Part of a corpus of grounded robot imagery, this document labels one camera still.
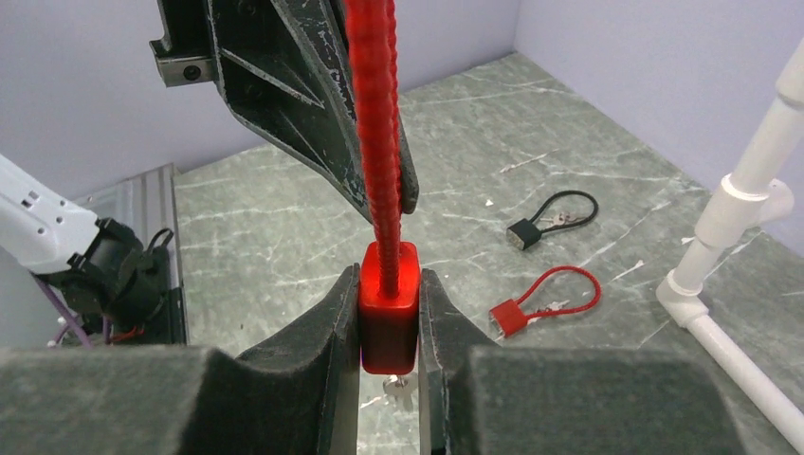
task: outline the red coiled cable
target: red coiled cable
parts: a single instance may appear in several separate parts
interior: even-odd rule
[[[577,274],[583,275],[584,277],[586,277],[587,280],[592,282],[592,286],[594,287],[594,296],[585,305],[577,306],[574,308],[565,308],[561,310],[541,310],[537,311],[536,313],[531,313],[530,315],[527,315],[528,319],[547,318],[550,316],[572,315],[573,313],[580,313],[582,311],[589,310],[593,306],[597,305],[597,303],[600,301],[600,297],[603,294],[603,291],[600,289],[600,282],[597,280],[597,278],[594,277],[592,273],[588,272],[587,270],[584,270],[583,268],[575,267],[574,265],[560,265],[558,267],[553,267],[550,270],[544,272],[539,277],[539,279],[536,280],[536,282],[534,282],[533,285],[530,286],[530,289],[528,289],[527,292],[522,294],[522,297],[514,300],[514,302],[517,305],[521,305],[531,296],[531,294],[533,294],[534,291],[536,291],[536,289],[539,286],[541,286],[541,284],[545,280],[547,280],[552,275],[558,272],[575,272]]]
[[[393,103],[393,117],[391,122],[393,124],[393,157],[395,159],[396,168],[399,168],[399,80],[396,78],[398,67],[396,65],[396,4],[394,0],[386,0],[388,2],[388,48],[391,51],[391,81],[393,89],[391,91],[391,100]],[[402,193],[401,180],[396,179],[396,190],[399,194]]]
[[[387,0],[346,0],[346,36],[352,66],[357,136],[369,210],[377,240],[380,294],[398,294],[399,153],[393,133],[392,53]]]

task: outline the white pvc pipe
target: white pvc pipe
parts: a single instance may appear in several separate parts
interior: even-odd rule
[[[780,220],[793,213],[795,196],[786,183],[781,180],[772,180],[769,192],[770,196],[768,200],[762,204],[762,209],[760,209],[757,214],[757,221],[754,222],[754,226]]]
[[[696,240],[656,289],[656,297],[679,325],[701,343],[768,420],[804,455],[804,414],[740,347],[707,315],[698,299],[709,270],[763,216],[772,218],[792,205],[762,204],[773,193],[772,180],[796,143],[804,137],[804,40],[777,81],[778,97],[768,110],[735,171],[727,175],[696,224]]]
[[[804,414],[785,396],[709,316],[689,322],[687,330],[728,373],[791,446],[804,453]]]
[[[782,164],[804,137],[804,112],[779,98],[771,104],[730,181],[738,191],[764,194]]]
[[[696,238],[675,268],[675,283],[688,292],[701,292],[701,283],[722,254],[723,248],[707,246]]]

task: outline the red cable lock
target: red cable lock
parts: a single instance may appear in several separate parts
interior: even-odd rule
[[[541,310],[537,311],[536,313],[532,313],[530,315],[525,315],[524,312],[522,312],[520,305],[524,301],[526,301],[527,298],[529,298],[531,294],[533,294],[533,292],[536,291],[536,289],[539,286],[541,286],[541,284],[545,280],[550,278],[550,276],[558,272],[565,272],[565,271],[575,272],[589,279],[589,281],[592,282],[592,285],[594,286],[594,297],[592,297],[592,299],[589,300],[587,304],[583,306],[578,306],[576,308],[566,308],[560,310]],[[530,286],[530,289],[528,289],[527,292],[522,294],[522,297],[516,300],[513,299],[506,300],[503,303],[500,303],[499,305],[492,308],[491,311],[489,311],[489,313],[491,314],[491,317],[500,326],[502,334],[506,338],[508,338],[516,334],[523,328],[525,328],[528,324],[528,321],[531,319],[547,318],[551,316],[561,316],[561,315],[572,315],[573,313],[580,313],[582,311],[589,310],[593,306],[597,305],[597,303],[600,301],[601,295],[602,290],[600,289],[600,283],[597,281],[597,278],[595,278],[593,274],[591,274],[587,270],[584,270],[583,268],[575,267],[573,265],[561,265],[558,267],[553,267],[550,270],[544,272],[544,274],[541,275],[539,279],[533,283],[532,286]]]
[[[396,39],[393,0],[346,0],[357,136],[376,242],[360,269],[358,320],[363,369],[413,369],[421,280],[416,248],[401,243]]]

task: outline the screw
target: screw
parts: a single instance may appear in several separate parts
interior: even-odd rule
[[[201,77],[201,68],[191,64],[184,68],[184,79],[188,81],[195,81],[196,79]]]

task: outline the lavender wall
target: lavender wall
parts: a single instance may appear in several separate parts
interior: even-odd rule
[[[713,189],[802,38],[800,0],[522,0],[515,48]],[[799,204],[766,228],[804,254],[804,146],[781,178]]]
[[[520,0],[398,0],[403,89],[513,48]],[[4,0],[0,153],[67,196],[174,162],[180,169],[262,140],[211,83],[167,90],[148,42],[155,0]]]

